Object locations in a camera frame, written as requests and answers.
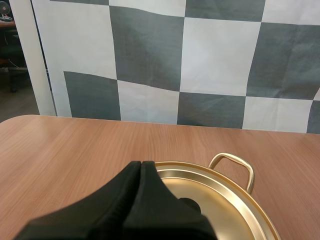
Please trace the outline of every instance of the wood grain surface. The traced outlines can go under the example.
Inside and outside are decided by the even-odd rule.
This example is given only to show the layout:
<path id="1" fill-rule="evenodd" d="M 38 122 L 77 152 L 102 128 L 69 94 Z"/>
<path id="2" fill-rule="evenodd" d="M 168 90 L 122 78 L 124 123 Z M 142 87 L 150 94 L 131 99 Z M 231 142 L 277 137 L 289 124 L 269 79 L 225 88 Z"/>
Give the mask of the wood grain surface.
<path id="1" fill-rule="evenodd" d="M 1 21 L 0 22 L 0 29 L 2 28 L 12 28 L 15 27 L 16 23 L 15 21 Z"/>
<path id="2" fill-rule="evenodd" d="M 208 166 L 226 152 L 247 160 L 253 197 L 283 240 L 320 236 L 320 135 L 26 115 L 0 123 L 0 239 L 74 203 L 133 160 Z M 241 186 L 244 167 L 217 170 Z"/>

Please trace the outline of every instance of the floor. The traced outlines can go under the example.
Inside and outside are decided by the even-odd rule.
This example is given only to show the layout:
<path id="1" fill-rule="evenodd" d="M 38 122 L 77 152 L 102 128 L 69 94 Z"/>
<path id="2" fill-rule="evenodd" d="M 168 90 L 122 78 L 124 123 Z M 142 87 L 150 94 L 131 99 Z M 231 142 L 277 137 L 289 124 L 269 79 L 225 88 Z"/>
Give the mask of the floor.
<path id="1" fill-rule="evenodd" d="M 39 115 L 35 94 L 29 79 L 17 85 L 17 92 L 10 92 L 9 84 L 0 85 L 0 123 L 21 115 Z"/>

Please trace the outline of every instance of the pot handle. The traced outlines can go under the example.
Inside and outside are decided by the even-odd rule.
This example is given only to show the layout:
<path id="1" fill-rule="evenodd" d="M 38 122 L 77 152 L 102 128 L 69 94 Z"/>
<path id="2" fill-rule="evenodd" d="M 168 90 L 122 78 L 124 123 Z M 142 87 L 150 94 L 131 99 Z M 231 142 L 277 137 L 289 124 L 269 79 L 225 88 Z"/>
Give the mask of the pot handle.
<path id="1" fill-rule="evenodd" d="M 237 156 L 232 155 L 230 153 L 219 153 L 211 160 L 211 162 L 209 164 L 209 168 L 213 170 L 217 166 L 217 164 L 221 161 L 221 159 L 223 159 L 223 158 L 227 158 L 237 164 L 240 164 L 240 165 L 244 166 L 249 171 L 249 180 L 248 180 L 248 184 L 247 184 L 245 190 L 249 194 L 251 194 L 254 189 L 254 184 L 255 184 L 255 173 L 254 173 L 254 169 L 252 168 L 252 166 L 249 163 L 247 163 L 245 160 L 241 159 L 240 157 L 237 157 Z"/>

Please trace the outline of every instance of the gold pot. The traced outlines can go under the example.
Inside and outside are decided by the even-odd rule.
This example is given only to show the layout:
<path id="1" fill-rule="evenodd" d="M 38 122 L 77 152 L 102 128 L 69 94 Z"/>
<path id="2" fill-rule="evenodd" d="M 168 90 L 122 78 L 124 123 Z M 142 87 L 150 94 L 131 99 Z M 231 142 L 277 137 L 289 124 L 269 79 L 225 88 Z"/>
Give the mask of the gold pot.
<path id="1" fill-rule="evenodd" d="M 214 171 L 223 158 L 248 169 L 246 189 Z M 176 161 L 156 162 L 155 166 L 164 184 L 177 198 L 189 198 L 198 203 L 219 240 L 280 240 L 271 220 L 250 195 L 255 174 L 245 160 L 219 153 L 209 167 Z"/>

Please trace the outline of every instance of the white square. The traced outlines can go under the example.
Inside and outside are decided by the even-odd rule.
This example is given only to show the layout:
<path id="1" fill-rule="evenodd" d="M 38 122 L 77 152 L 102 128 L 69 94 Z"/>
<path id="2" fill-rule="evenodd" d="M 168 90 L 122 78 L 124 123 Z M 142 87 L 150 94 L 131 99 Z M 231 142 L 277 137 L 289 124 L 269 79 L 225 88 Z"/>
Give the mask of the white square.
<path id="1" fill-rule="evenodd" d="M 245 96 L 260 24 L 186 17 L 180 92 Z"/>
<path id="2" fill-rule="evenodd" d="M 314 99 L 313 100 L 317 100 L 320 101 L 320 88 L 318 90 L 318 92 L 315 94 Z"/>
<path id="3" fill-rule="evenodd" d="M 109 5 L 177 17 L 186 12 L 186 0 L 109 0 Z"/>
<path id="4" fill-rule="evenodd" d="M 177 124 L 179 92 L 117 81 L 121 120 Z"/>
<path id="5" fill-rule="evenodd" d="M 319 0 L 265 0 L 262 22 L 320 25 Z"/>
<path id="6" fill-rule="evenodd" d="M 312 102 L 247 96 L 242 128 L 306 133 Z"/>
<path id="7" fill-rule="evenodd" d="M 117 79 L 109 6 L 51 1 L 46 15 L 50 54 L 61 71 Z"/>

